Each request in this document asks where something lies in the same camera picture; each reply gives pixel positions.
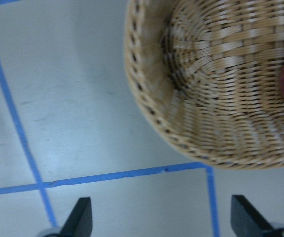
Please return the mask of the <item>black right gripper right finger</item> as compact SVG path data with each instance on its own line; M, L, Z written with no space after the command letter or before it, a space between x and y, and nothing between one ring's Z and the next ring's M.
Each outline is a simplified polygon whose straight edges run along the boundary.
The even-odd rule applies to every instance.
M279 237L271 224L243 196L231 197L231 228L237 237Z

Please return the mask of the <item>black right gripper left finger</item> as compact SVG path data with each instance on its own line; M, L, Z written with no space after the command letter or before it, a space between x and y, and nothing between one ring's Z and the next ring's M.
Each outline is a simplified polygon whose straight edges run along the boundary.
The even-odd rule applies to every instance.
M61 237L90 237L93 230L92 205L90 197L78 199L63 225Z

